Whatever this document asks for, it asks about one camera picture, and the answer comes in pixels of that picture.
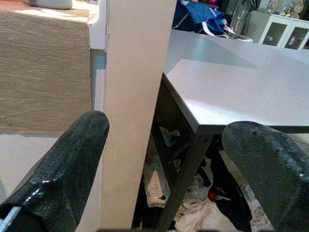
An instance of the cabinet door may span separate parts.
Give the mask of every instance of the cabinet door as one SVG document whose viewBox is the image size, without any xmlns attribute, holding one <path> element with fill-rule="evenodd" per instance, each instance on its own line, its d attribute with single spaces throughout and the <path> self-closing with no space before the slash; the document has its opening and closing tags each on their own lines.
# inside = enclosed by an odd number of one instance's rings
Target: cabinet door
<svg viewBox="0 0 309 232">
<path fill-rule="evenodd" d="M 309 39 L 309 23 L 294 21 L 282 47 L 302 50 Z"/>
<path fill-rule="evenodd" d="M 293 21 L 282 17 L 271 16 L 259 41 L 260 44 L 281 46 Z"/>
</svg>

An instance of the pile of clothes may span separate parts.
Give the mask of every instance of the pile of clothes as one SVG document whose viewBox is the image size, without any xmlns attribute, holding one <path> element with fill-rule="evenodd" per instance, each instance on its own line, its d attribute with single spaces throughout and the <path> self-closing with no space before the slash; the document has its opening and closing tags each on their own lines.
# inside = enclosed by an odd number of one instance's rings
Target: pile of clothes
<svg viewBox="0 0 309 232">
<path fill-rule="evenodd" d="M 171 135 L 179 133 L 169 133 L 165 128 L 161 128 L 161 132 L 166 145 L 173 146 Z M 179 171 L 181 160 L 176 159 L 174 164 Z M 196 174 L 174 217 L 175 229 L 180 232 L 211 229 L 251 232 L 272 229 L 251 188 L 248 185 L 239 188 L 216 147 L 209 147 L 200 168 L 204 172 Z M 143 186 L 148 208 L 163 210 L 170 189 L 152 136 L 143 169 Z"/>
</svg>

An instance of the figurine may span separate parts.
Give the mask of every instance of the figurine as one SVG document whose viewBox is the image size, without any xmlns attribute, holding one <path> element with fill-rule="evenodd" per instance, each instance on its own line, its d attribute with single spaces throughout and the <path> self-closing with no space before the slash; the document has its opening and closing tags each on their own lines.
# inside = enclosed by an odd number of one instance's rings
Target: figurine
<svg viewBox="0 0 309 232">
<path fill-rule="evenodd" d="M 277 8 L 278 0 L 269 0 L 266 13 L 272 14 L 274 13 L 275 9 Z"/>
<path fill-rule="evenodd" d="M 292 18 L 299 18 L 299 13 L 304 9 L 303 0 L 298 0 L 298 2 L 294 5 L 293 11 L 291 12 Z"/>
</svg>

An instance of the white table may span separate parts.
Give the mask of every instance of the white table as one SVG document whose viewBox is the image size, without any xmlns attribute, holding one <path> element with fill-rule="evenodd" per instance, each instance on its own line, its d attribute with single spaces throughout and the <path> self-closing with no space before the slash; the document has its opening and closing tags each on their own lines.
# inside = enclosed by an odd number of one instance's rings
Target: white table
<svg viewBox="0 0 309 232">
<path fill-rule="evenodd" d="M 163 84 L 196 133 L 157 226 L 164 231 L 214 134 L 234 121 L 309 133 L 309 54 L 173 30 Z"/>
</svg>

